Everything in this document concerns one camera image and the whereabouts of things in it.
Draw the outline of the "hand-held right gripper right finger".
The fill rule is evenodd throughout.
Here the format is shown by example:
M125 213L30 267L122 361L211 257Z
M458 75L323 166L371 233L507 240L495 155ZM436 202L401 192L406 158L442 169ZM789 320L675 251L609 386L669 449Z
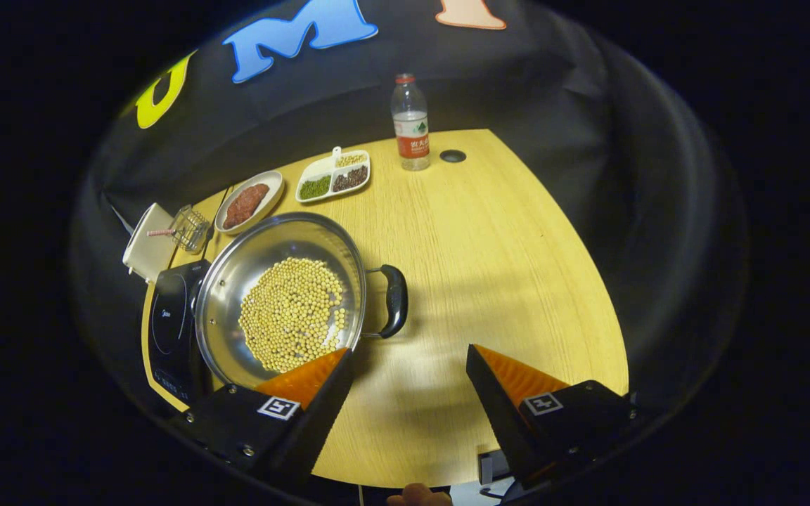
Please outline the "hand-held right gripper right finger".
M521 486L562 481L635 439L647 413L601 382L567 384L470 344L470 378L509 470Z

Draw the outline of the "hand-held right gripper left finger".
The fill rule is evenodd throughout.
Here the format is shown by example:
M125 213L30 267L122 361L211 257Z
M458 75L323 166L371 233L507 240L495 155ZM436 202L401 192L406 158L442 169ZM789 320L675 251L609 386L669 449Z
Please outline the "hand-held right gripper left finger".
M253 388L226 384L170 417L181 444L273 493L305 485L354 381L340 348Z

